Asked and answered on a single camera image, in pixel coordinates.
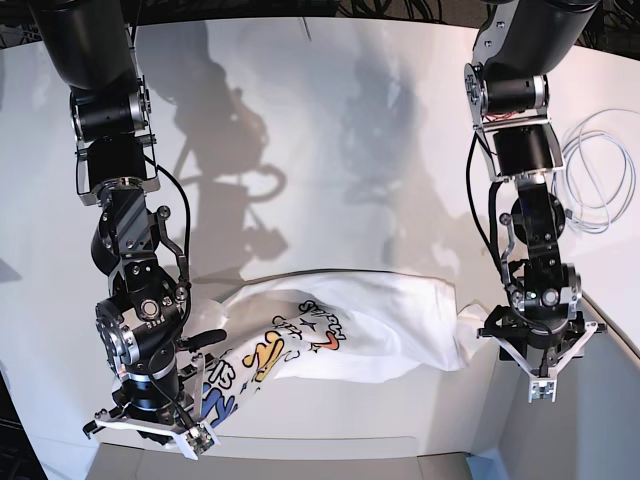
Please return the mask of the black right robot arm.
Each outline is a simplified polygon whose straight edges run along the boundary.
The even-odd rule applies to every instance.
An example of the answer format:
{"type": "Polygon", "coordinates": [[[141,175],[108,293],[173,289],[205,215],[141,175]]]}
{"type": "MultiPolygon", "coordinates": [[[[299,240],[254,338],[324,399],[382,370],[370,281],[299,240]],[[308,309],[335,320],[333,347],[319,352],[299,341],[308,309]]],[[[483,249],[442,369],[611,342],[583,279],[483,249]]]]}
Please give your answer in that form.
{"type": "Polygon", "coordinates": [[[190,312],[188,258],[167,234],[170,211],[151,211],[159,187],[150,105],[131,34],[116,1],[33,1],[51,60],[69,86],[76,138],[76,189],[101,217],[91,244],[109,295],[96,329],[119,382],[112,410],[87,424],[134,429],[194,455],[209,440],[185,393],[176,340],[190,312]]]}

